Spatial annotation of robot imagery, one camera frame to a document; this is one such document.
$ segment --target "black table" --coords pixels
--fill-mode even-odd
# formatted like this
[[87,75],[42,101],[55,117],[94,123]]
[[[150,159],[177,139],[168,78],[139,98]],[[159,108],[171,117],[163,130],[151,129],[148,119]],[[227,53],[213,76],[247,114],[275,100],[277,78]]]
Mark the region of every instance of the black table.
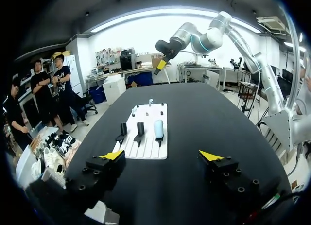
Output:
[[75,178],[87,158],[111,152],[120,123],[127,121],[135,105],[147,104],[150,98],[155,104],[168,104],[168,158],[126,161],[116,186],[104,198],[120,215],[120,224],[230,224],[234,215],[202,178],[199,149],[232,156],[261,184],[280,176],[280,189],[291,191],[281,163],[257,128],[225,96],[202,83],[127,90],[88,133],[66,176]]

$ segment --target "ceiling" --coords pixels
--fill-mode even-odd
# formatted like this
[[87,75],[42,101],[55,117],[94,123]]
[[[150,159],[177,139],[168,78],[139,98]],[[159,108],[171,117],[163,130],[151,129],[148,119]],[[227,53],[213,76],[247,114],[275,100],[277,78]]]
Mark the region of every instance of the ceiling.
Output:
[[30,29],[19,55],[50,45],[64,46],[76,34],[89,34],[95,26],[124,13],[170,5],[223,10],[258,29],[256,17],[284,20],[275,0],[53,0]]

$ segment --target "black t-shirt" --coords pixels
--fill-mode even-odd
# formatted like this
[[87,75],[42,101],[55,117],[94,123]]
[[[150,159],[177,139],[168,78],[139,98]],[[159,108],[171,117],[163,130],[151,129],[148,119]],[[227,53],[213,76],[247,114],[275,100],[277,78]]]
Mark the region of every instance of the black t-shirt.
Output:
[[11,126],[13,136],[15,136],[15,134],[17,135],[21,134],[22,133],[21,131],[17,130],[11,125],[12,122],[15,121],[17,124],[24,126],[24,119],[23,116],[21,115],[22,111],[19,106],[18,100],[14,99],[11,95],[9,95],[4,106],[6,109],[7,119]]
[[[31,91],[34,90],[36,85],[43,81],[48,79],[48,74],[46,72],[40,72],[39,74],[35,74],[31,77],[30,85],[31,85]],[[47,99],[51,99],[52,95],[49,91],[48,85],[42,86],[42,88],[35,93],[35,99],[37,101],[37,104],[43,104]]]
[[[70,68],[68,66],[63,66],[54,74],[54,77],[64,78],[67,74],[70,74]],[[70,80],[67,82],[58,82],[57,85],[59,96],[65,97],[72,93]]]

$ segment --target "office chair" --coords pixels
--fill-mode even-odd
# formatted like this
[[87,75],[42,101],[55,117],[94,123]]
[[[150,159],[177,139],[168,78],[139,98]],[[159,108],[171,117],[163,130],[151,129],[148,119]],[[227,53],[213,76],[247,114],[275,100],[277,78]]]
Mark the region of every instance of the office chair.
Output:
[[81,98],[78,94],[79,94],[79,92],[75,93],[76,101],[81,106],[84,114],[86,115],[88,113],[88,111],[94,111],[95,114],[98,114],[96,106],[91,103],[91,100],[93,99],[92,96],[89,95],[88,92],[85,92],[83,94],[85,94],[86,96]]

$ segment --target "white cylinder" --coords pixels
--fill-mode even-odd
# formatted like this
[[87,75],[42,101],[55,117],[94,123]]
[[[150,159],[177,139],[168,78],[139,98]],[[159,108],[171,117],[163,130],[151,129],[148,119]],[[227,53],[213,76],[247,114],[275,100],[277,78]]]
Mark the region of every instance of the white cylinder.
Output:
[[163,131],[163,121],[162,120],[155,121],[154,130],[155,130],[155,137],[156,138],[163,138],[164,131]]

